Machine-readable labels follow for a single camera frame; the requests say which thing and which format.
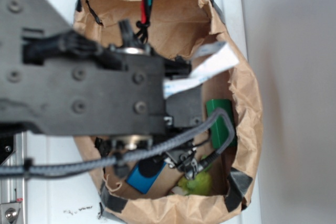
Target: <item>paper bag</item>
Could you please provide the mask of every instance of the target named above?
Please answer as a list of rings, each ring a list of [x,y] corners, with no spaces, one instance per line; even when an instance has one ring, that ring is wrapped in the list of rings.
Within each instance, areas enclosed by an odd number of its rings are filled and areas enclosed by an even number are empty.
[[[141,0],[79,0],[73,26],[104,46],[120,46],[118,21],[128,18],[133,30],[138,31],[135,23],[140,19],[140,3]],[[250,204],[263,134],[256,77],[231,40],[212,0],[154,0],[149,43],[159,54],[167,58],[181,55],[188,59],[200,45],[217,40],[227,41],[240,63],[205,82],[202,99],[204,103],[210,99],[232,101],[238,145],[227,149],[213,164],[210,170],[214,181],[212,195],[167,196],[183,176],[168,166],[143,195],[115,177],[111,167],[106,167],[105,174],[102,169],[90,173],[106,211],[128,223],[221,223]],[[194,66],[199,63],[197,61],[193,62]],[[207,133],[204,133],[195,141],[206,138]],[[94,139],[75,137],[84,160],[100,158]],[[198,148],[197,158],[212,150],[211,143]]]

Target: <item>blue object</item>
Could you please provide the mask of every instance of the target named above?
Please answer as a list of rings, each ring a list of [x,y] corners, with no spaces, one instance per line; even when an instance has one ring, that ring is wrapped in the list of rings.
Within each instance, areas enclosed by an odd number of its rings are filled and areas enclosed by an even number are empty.
[[[151,159],[139,161],[126,182],[139,192],[146,194],[165,166],[165,162],[154,163]]]

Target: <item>green object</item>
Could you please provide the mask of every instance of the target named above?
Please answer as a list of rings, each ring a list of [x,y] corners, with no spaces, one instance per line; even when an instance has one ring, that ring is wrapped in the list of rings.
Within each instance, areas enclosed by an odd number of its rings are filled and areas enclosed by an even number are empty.
[[[177,185],[187,192],[186,195],[208,196],[212,188],[212,177],[208,172],[202,171],[196,175],[194,180],[187,180],[185,177],[182,177]]]
[[[206,110],[208,116],[210,116],[216,108],[222,108],[227,112],[231,119],[232,125],[235,128],[231,101],[227,99],[212,99],[206,102]],[[211,138],[213,148],[218,149],[225,142],[228,136],[229,131],[224,124],[223,118],[218,118],[216,122],[211,126]],[[235,135],[235,138],[229,146],[237,146],[237,135]]]

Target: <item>gray wall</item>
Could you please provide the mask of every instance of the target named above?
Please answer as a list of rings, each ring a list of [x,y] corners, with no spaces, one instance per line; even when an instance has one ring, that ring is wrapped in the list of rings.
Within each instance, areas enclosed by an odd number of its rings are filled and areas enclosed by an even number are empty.
[[[336,0],[243,0],[263,224],[336,223]]]

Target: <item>red wire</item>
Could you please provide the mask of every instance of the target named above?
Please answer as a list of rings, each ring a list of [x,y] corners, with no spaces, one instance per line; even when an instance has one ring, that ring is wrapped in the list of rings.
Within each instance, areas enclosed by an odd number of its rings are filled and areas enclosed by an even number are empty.
[[[141,23],[146,23],[145,0],[141,1]]]

